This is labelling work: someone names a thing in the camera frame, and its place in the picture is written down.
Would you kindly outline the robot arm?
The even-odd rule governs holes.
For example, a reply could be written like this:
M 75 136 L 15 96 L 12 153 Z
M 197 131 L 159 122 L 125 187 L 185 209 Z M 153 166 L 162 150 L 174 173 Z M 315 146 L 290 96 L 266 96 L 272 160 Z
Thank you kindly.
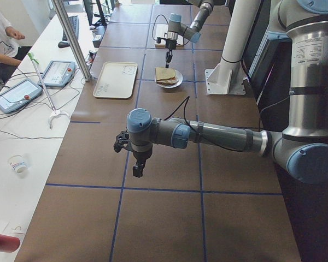
M 141 177 L 153 144 L 186 148 L 188 142 L 234 152 L 270 154 L 293 178 L 309 184 L 328 178 L 328 1 L 272 1 L 267 37 L 291 40 L 288 126 L 281 132 L 224 127 L 186 118 L 154 118 L 142 108 L 127 115 L 114 150 L 133 153 L 133 175 Z
M 214 1 L 203 0 L 203 1 L 187 1 L 188 3 L 199 7 L 199 11 L 194 18 L 190 26 L 187 26 L 181 22 L 181 15 L 177 13 L 171 13 L 168 22 L 167 33 L 164 38 L 157 38 L 157 41 L 164 40 L 165 48 L 168 49 L 166 52 L 166 64 L 165 68 L 169 68 L 169 64 L 172 60 L 172 51 L 177 47 L 178 36 L 182 36 L 183 39 L 187 39 L 192 43 L 197 43 L 201 34 L 202 29 L 207 17 L 212 13 L 214 8 Z

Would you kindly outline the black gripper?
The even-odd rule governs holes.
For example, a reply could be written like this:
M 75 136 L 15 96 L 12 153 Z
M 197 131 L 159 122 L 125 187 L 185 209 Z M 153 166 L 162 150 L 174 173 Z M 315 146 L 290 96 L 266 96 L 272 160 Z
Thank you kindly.
M 145 162 L 147 159 L 149 159 L 151 157 L 152 153 L 153 153 L 152 149 L 144 151 L 144 152 L 133 151 L 133 156 L 136 159 L 136 163 L 132 168 L 134 177 L 142 177 L 143 176 Z
M 166 45 L 165 47 L 168 49 L 166 52 L 166 64 L 165 68 L 169 68 L 169 64 L 171 63 L 172 60 L 172 50 L 175 50 L 177 47 L 177 41 L 173 39 L 166 39 Z

